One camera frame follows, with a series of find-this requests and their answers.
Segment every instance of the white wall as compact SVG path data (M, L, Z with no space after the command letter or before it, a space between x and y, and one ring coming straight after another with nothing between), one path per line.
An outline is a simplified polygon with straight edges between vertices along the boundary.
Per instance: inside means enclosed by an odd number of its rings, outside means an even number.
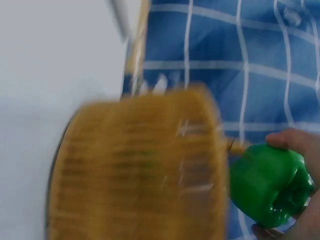
M81 103L119 97L126 45L112 21L104 0L0 0L0 239L44 239L63 129Z

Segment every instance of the white stripe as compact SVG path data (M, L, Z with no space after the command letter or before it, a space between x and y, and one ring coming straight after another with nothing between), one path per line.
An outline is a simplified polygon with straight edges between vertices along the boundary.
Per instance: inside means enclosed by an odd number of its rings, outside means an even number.
M320 122L295 122L295 127L307 132L320 133ZM247 132L277 132L289 127L287 122L278 123L257 123L257 122L245 122L244 130ZM226 121L223 123L223 130L225 131L239 131L238 122Z
M186 4L154 4L152 5L151 12L179 12L179 13L188 13L188 5ZM211 19L217 19L226 23L230 24L236 24L237 18L233 15L220 12L217 10L200 7L200 6L193 6L193 14L211 18ZM277 31L281 32L281 28L276 23L269 23L269 22L263 22L263 21L254 21L254 20L248 20L248 19L241 19L241 25L242 27L251 28L251 29L259 29L259 30L270 30L270 31ZM294 35L298 38L301 38L305 41L308 41L311 44L315 44L315 37L311 34L302 31L298 28L285 26L287 28L287 32L290 35Z
M319 43L317 41L318 39L318 28L317 28L317 22L315 17L311 14L311 12L306 8L305 0L301 0L301 8L303 12L309 17L311 25L312 25L312 31L314 35L314 50L315 50L315 62L316 62L316 81L315 81L315 94L316 98L318 99L319 105L320 105L320 55L319 55Z
M189 61L189 67L192 70L200 69L232 69L232 70L243 70L244 63L242 61ZM145 70L183 70L185 68L184 61L145 61L143 68ZM249 63L249 72L268 76L274 79L287 80L287 72L259 64ZM309 88L315 87L315 81L307 77L291 74L291 81L306 86Z
M290 42L289 42L289 35L288 35L287 28L285 26L284 21L282 20L282 17L279 13L279 10L278 10L278 0L273 1L273 11L274 11L275 18L276 18L277 22L279 23L279 26L282 30L282 35L283 35L284 45L285 45L285 53L286 53L287 80L286 80L286 85L285 85L283 107L284 107L285 116L286 116L286 119L289 123L289 126L294 127L295 123L294 123L294 119L292 117L289 102L288 102L289 88L290 88L290 81L291 81Z
M193 7L194 7L194 0L189 0L188 17L186 20L185 36L184 36L184 88L187 88L190 82L189 41L190 41L190 28L191 28Z
M246 46L246 40L244 33L242 31L241 26L241 4L242 0L238 0L237 9L236 9L236 30L238 33L238 38L240 42L241 54L243 58L243 70L244 70L244 86L243 86L243 95L242 95L242 103L241 103L241 111L240 111L240 121L239 121L239 139L241 142L245 141L245 112L247 106L247 96L248 96L248 87L249 87L249 60L248 60L248 51ZM250 240L249 229L246 223L245 215L240 209L237 210L238 212L238 220L239 225L242 231L243 238L245 240Z

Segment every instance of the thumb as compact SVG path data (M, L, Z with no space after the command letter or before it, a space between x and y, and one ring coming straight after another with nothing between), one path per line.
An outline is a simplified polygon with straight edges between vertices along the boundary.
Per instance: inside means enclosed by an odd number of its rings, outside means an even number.
M275 148L291 149L304 157L305 166L314 183L320 185L320 137L297 129L287 129L271 133L266 137L267 143Z
M285 131L271 133L266 137L267 143L275 148L291 149L301 155L314 140L314 135L298 129L289 128Z

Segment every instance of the wicker basket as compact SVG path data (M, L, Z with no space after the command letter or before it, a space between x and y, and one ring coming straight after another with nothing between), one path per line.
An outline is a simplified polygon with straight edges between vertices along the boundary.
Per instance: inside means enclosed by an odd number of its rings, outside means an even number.
M231 145L213 109L199 88L81 108L54 164L47 238L225 239Z

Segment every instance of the finger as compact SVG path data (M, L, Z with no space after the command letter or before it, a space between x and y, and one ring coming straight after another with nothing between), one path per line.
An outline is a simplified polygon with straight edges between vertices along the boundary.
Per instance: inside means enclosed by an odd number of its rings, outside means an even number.
M301 155L305 154L306 149L310 147L314 139L315 135L294 128L266 136L266 141L270 146L291 149Z
M259 224L255 224L252 227L252 231L258 240L272 240L279 239L284 234L274 228L264 228Z

